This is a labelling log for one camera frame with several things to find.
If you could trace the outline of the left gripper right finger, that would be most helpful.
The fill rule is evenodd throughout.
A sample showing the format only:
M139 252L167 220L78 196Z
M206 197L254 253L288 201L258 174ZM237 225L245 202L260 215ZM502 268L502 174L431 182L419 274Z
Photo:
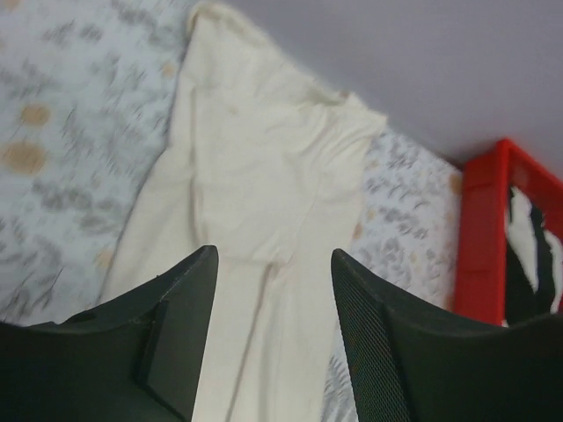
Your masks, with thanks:
M559 421L562 318L508 328L448 312L343 250L333 292L361 421Z

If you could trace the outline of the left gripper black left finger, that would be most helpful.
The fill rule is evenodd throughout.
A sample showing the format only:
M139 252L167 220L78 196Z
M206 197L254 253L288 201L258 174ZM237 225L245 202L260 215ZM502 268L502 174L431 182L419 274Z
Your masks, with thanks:
M2 324L2 420L190 420L218 263L204 246L62 324Z

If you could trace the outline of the cream white t-shirt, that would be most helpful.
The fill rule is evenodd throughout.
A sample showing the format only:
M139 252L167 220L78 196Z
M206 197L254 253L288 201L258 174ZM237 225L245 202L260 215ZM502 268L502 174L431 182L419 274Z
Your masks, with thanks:
M205 244L216 294L197 421L317 421L364 157L385 118L301 70L242 13L196 4L169 142L106 280L112 299Z

